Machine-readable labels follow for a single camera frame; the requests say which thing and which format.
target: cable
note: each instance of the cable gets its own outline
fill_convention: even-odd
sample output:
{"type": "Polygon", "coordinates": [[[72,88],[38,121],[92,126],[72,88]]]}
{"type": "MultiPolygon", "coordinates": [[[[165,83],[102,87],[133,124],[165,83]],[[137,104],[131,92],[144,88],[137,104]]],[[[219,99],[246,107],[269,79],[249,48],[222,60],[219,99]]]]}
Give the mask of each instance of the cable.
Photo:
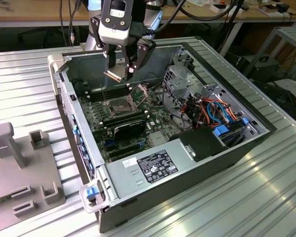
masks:
{"type": "Polygon", "coordinates": [[[212,101],[212,102],[210,102],[208,105],[207,105],[207,112],[208,112],[208,115],[209,115],[209,117],[211,117],[213,120],[215,120],[215,121],[218,121],[219,123],[220,123],[220,125],[222,124],[219,120],[217,120],[216,118],[214,118],[213,116],[212,116],[212,114],[210,113],[210,104],[212,104],[212,103],[214,103],[214,104],[217,104],[220,108],[221,108],[221,110],[222,110],[222,112],[223,112],[223,114],[225,115],[225,117],[227,118],[227,119],[231,119],[232,121],[234,120],[233,118],[232,118],[232,116],[230,116],[230,115],[228,115],[227,113],[226,113],[226,111],[225,111],[225,109],[223,108],[223,106],[219,103],[219,102],[216,102],[216,101],[212,101]]]}
{"type": "Polygon", "coordinates": [[[238,0],[236,9],[233,11],[232,16],[231,16],[227,26],[224,25],[222,27],[222,36],[218,38],[217,43],[214,45],[215,50],[218,50],[218,48],[220,46],[220,43],[222,42],[222,38],[225,35],[229,35],[230,34],[229,32],[231,32],[231,30],[233,29],[233,21],[236,18],[237,14],[239,12],[239,9],[240,9],[241,5],[243,4],[243,2],[244,2],[244,0],[238,0]]]}
{"type": "MultiPolygon", "coordinates": [[[[224,23],[222,24],[221,31],[219,31],[219,34],[218,34],[218,36],[217,36],[217,38],[216,38],[216,40],[215,40],[215,44],[217,43],[218,38],[219,38],[219,37],[221,36],[221,34],[222,34],[222,29],[223,29],[223,26],[224,26],[224,25],[226,24],[226,22],[227,22],[228,16],[229,16],[229,12],[227,13],[226,19],[225,19],[224,23]]],[[[227,40],[227,38],[228,38],[228,35],[229,35],[229,34],[227,34],[227,36],[226,36],[226,38],[225,38],[223,44],[219,47],[218,50],[220,50],[220,48],[222,48],[222,46],[225,44],[225,42],[226,42],[226,40],[227,40]]]]}
{"type": "MultiPolygon", "coordinates": [[[[173,3],[174,3],[175,6],[178,6],[178,5],[179,5],[178,2],[177,2],[177,0],[173,0],[173,3]]],[[[180,11],[181,11],[184,15],[186,15],[186,16],[188,16],[188,17],[194,19],[194,20],[197,20],[197,21],[213,21],[213,20],[217,20],[217,19],[219,19],[219,18],[225,16],[228,12],[230,12],[230,11],[233,9],[233,7],[236,5],[236,3],[237,3],[237,0],[234,0],[234,1],[230,4],[230,6],[229,6],[224,12],[222,12],[221,14],[218,14],[218,15],[216,15],[216,16],[213,16],[213,17],[198,17],[198,16],[195,16],[195,15],[193,15],[193,14],[191,14],[191,13],[185,11],[185,10],[184,10],[183,8],[181,8],[181,7],[180,7],[180,11]]]]}
{"type": "MultiPolygon", "coordinates": [[[[69,7],[69,18],[71,19],[71,3],[70,3],[70,0],[68,0],[68,7],[69,7]]],[[[70,44],[70,25],[68,27],[68,42],[70,44]]]]}
{"type": "Polygon", "coordinates": [[[81,7],[81,3],[82,0],[77,0],[75,2],[75,6],[74,6],[74,11],[70,16],[70,22],[69,22],[69,28],[68,28],[68,32],[69,32],[69,45],[73,46],[74,45],[74,33],[73,33],[73,19],[74,19],[74,15],[75,13],[79,10],[79,8],[81,7]]]}
{"type": "Polygon", "coordinates": [[[217,118],[214,118],[214,117],[212,116],[212,114],[211,114],[211,112],[210,112],[210,104],[211,104],[211,103],[209,103],[209,104],[207,105],[207,113],[208,113],[209,117],[211,117],[212,120],[215,120],[216,122],[218,122],[218,123],[221,125],[222,122],[220,122],[217,118]]]}
{"type": "Polygon", "coordinates": [[[296,57],[296,53],[295,53],[295,56],[294,56],[294,58],[293,58],[292,64],[291,64],[290,67],[286,70],[285,73],[287,73],[288,71],[290,71],[290,70],[295,66],[295,64],[296,64],[295,57],[296,57]]]}
{"type": "MultiPolygon", "coordinates": [[[[203,101],[206,101],[206,102],[217,102],[217,103],[221,103],[221,104],[223,104],[223,105],[228,106],[228,104],[227,104],[226,102],[223,102],[223,101],[220,101],[220,100],[212,100],[212,99],[209,99],[209,98],[205,98],[205,99],[203,99],[203,101]]],[[[227,112],[228,112],[228,114],[232,117],[233,120],[237,120],[237,119],[238,119],[238,117],[236,117],[236,116],[234,115],[234,113],[233,113],[231,107],[228,107],[228,108],[227,108],[227,112]]]]}
{"type": "Polygon", "coordinates": [[[174,10],[174,12],[172,12],[172,15],[169,17],[169,19],[158,29],[156,30],[147,30],[146,35],[155,35],[157,33],[160,33],[161,31],[163,31],[170,23],[171,21],[175,18],[175,16],[177,15],[177,13],[180,11],[181,7],[183,6],[183,4],[185,3],[186,0],[181,0],[180,3],[177,5],[177,8],[174,10]]]}
{"type": "Polygon", "coordinates": [[[67,46],[65,31],[64,31],[62,10],[63,10],[63,0],[59,0],[59,18],[60,18],[61,31],[63,32],[63,38],[64,38],[65,46],[67,46]]]}
{"type": "Polygon", "coordinates": [[[289,43],[286,43],[286,44],[285,44],[285,46],[284,46],[284,47],[278,52],[276,58],[278,58],[278,56],[284,51],[284,49],[287,48],[288,45],[289,45],[289,43]]]}
{"type": "Polygon", "coordinates": [[[184,119],[184,118],[181,118],[180,116],[174,115],[173,113],[171,113],[171,112],[165,107],[165,105],[164,105],[164,91],[165,91],[165,89],[166,89],[166,85],[163,86],[163,90],[162,90],[162,101],[161,101],[161,102],[162,102],[162,106],[163,106],[163,108],[164,108],[169,114],[171,114],[172,116],[174,116],[174,117],[176,117],[176,118],[179,118],[179,119],[181,119],[182,121],[187,122],[188,124],[191,124],[190,121],[188,121],[188,120],[186,120],[186,119],[184,119]]]}
{"type": "MultiPolygon", "coordinates": [[[[287,62],[288,60],[290,60],[291,58],[294,58],[295,57],[295,55],[294,56],[291,56],[291,57],[289,57],[289,58],[287,58],[287,59],[285,59],[283,62],[282,62],[282,65],[285,63],[285,62],[287,62]]],[[[276,75],[276,73],[278,72],[278,70],[279,70],[280,68],[278,68],[277,70],[276,70],[276,72],[274,73],[274,75],[272,76],[272,77],[276,77],[276,76],[278,76],[278,75],[280,75],[280,74],[287,74],[286,72],[284,72],[284,73],[279,73],[278,75],[276,75]]]]}

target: motherboard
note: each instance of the motherboard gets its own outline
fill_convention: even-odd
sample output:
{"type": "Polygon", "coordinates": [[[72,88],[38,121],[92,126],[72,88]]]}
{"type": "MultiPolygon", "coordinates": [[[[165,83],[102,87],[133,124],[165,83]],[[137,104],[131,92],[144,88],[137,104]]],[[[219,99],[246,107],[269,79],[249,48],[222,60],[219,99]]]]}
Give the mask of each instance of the motherboard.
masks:
{"type": "Polygon", "coordinates": [[[82,110],[106,163],[161,145],[180,132],[160,102],[155,87],[138,84],[119,96],[79,98],[82,110]]]}

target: black cable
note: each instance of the black cable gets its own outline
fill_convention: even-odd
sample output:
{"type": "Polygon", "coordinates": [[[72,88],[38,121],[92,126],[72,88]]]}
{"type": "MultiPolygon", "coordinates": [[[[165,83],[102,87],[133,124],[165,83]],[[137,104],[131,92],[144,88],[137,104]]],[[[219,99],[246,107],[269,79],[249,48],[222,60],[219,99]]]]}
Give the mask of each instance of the black cable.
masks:
{"type": "MultiPolygon", "coordinates": [[[[173,0],[173,3],[174,3],[175,6],[178,6],[178,5],[179,5],[178,2],[177,2],[177,0],[173,0]]],[[[224,12],[222,12],[221,14],[218,14],[217,16],[213,16],[213,17],[198,17],[198,16],[195,16],[195,15],[193,15],[193,14],[191,14],[191,13],[185,11],[183,8],[180,8],[180,11],[181,11],[184,15],[186,15],[186,16],[188,16],[188,17],[194,19],[194,20],[197,20],[197,21],[213,21],[213,20],[217,20],[217,19],[219,19],[219,18],[225,16],[228,12],[230,12],[230,11],[232,10],[232,8],[236,5],[236,3],[237,3],[237,0],[234,0],[234,1],[230,4],[230,6],[229,6],[224,12]]]]}
{"type": "Polygon", "coordinates": [[[224,35],[229,35],[229,33],[231,32],[231,30],[233,29],[233,21],[234,19],[236,18],[238,12],[239,12],[239,9],[241,7],[241,5],[243,4],[244,0],[234,0],[235,2],[233,2],[234,4],[237,3],[237,6],[236,6],[236,9],[234,10],[227,26],[223,26],[222,27],[222,36],[220,38],[218,38],[218,41],[217,43],[215,44],[214,46],[214,49],[215,50],[218,50],[219,46],[220,46],[220,43],[222,41],[222,38],[224,37],[224,35]]]}
{"type": "Polygon", "coordinates": [[[169,114],[171,114],[172,116],[174,116],[174,117],[176,117],[176,118],[179,118],[179,119],[181,119],[182,121],[185,121],[185,122],[187,122],[188,124],[191,124],[191,122],[190,121],[188,121],[188,120],[186,120],[186,119],[184,119],[184,118],[181,118],[180,116],[177,116],[177,115],[174,115],[174,114],[172,114],[166,107],[165,107],[165,105],[164,105],[164,91],[165,91],[165,89],[166,89],[166,85],[164,85],[163,86],[163,90],[162,90],[162,106],[163,106],[163,108],[169,113],[169,114]]]}
{"type": "Polygon", "coordinates": [[[287,48],[287,46],[288,46],[289,44],[288,43],[286,43],[285,44],[285,46],[279,51],[279,53],[277,54],[277,56],[276,56],[276,58],[284,51],[284,49],[286,49],[287,48]]]}
{"type": "Polygon", "coordinates": [[[82,4],[82,0],[77,0],[75,2],[74,11],[73,11],[73,13],[70,16],[69,30],[68,30],[69,31],[69,38],[71,36],[71,33],[73,32],[73,19],[74,19],[74,15],[79,10],[79,8],[81,7],[81,4],[82,4]]]}
{"type": "Polygon", "coordinates": [[[296,58],[296,52],[295,52],[295,55],[294,55],[294,58],[293,58],[293,60],[292,60],[292,63],[291,63],[291,65],[287,68],[287,70],[285,71],[285,73],[287,74],[287,72],[295,65],[295,63],[294,63],[294,61],[295,61],[295,58],[296,58]]]}
{"type": "MultiPolygon", "coordinates": [[[[70,0],[68,0],[68,7],[69,7],[69,18],[71,19],[71,3],[70,3],[70,0]]],[[[70,26],[68,26],[68,41],[69,41],[69,45],[71,45],[71,42],[70,42],[70,26]]]]}
{"type": "MultiPolygon", "coordinates": [[[[294,55],[294,56],[291,56],[291,57],[289,57],[289,58],[287,58],[287,59],[285,59],[285,60],[282,62],[282,64],[284,64],[285,62],[287,62],[288,60],[290,60],[291,58],[294,58],[294,57],[295,57],[295,55],[294,55]]],[[[279,69],[280,69],[280,68],[278,68],[278,69],[276,70],[276,72],[274,73],[273,77],[276,77],[276,73],[278,72],[279,69]]],[[[285,77],[285,75],[287,75],[286,72],[284,72],[284,73],[279,73],[278,75],[280,75],[280,74],[284,74],[284,77],[285,77]]]]}
{"type": "Polygon", "coordinates": [[[149,29],[147,31],[146,35],[154,35],[154,34],[157,34],[157,33],[160,33],[161,31],[163,31],[171,23],[171,21],[175,18],[175,16],[180,11],[180,9],[183,6],[183,4],[185,3],[185,1],[186,0],[181,0],[180,1],[180,3],[177,5],[177,8],[174,10],[174,12],[172,12],[172,15],[169,17],[169,19],[161,27],[159,27],[156,30],[149,29]]]}
{"type": "Polygon", "coordinates": [[[229,12],[227,13],[226,19],[225,19],[225,21],[224,21],[223,24],[222,24],[221,31],[219,31],[218,36],[216,37],[215,44],[217,43],[218,38],[219,38],[219,37],[221,36],[221,34],[222,34],[222,29],[223,29],[223,26],[224,26],[224,25],[226,24],[226,22],[227,22],[228,16],[229,16],[229,12]]]}
{"type": "Polygon", "coordinates": [[[64,38],[65,46],[67,46],[65,31],[64,31],[62,10],[63,10],[63,0],[59,0],[59,18],[60,18],[61,31],[63,32],[63,38],[64,38]]]}

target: warning label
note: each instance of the warning label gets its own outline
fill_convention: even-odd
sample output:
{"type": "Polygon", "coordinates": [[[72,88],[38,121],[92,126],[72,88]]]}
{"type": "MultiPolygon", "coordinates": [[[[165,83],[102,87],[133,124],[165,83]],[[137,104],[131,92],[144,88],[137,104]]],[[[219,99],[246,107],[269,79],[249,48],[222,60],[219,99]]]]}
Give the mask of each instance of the warning label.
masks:
{"type": "Polygon", "coordinates": [[[147,181],[151,184],[170,174],[178,172],[178,169],[166,150],[138,159],[137,163],[143,171],[147,181]]]}

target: metal shelf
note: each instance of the metal shelf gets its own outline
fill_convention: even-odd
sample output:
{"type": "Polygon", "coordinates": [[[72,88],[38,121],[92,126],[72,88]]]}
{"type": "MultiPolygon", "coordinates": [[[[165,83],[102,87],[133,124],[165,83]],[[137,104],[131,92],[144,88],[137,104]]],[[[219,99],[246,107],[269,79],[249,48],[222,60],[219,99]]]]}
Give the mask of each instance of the metal shelf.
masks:
{"type": "Polygon", "coordinates": [[[270,54],[270,57],[276,58],[277,54],[279,53],[280,49],[283,47],[285,42],[288,42],[292,44],[294,47],[296,47],[296,27],[275,27],[272,30],[271,34],[266,39],[266,41],[263,43],[261,48],[259,49],[258,53],[255,55],[251,63],[248,65],[248,67],[244,71],[243,74],[245,76],[249,75],[249,73],[252,71],[253,67],[257,63],[257,61],[261,58],[261,56],[264,54],[264,52],[266,51],[266,49],[269,47],[269,45],[272,43],[272,41],[276,36],[281,37],[282,40],[272,51],[272,53],[270,54]]]}

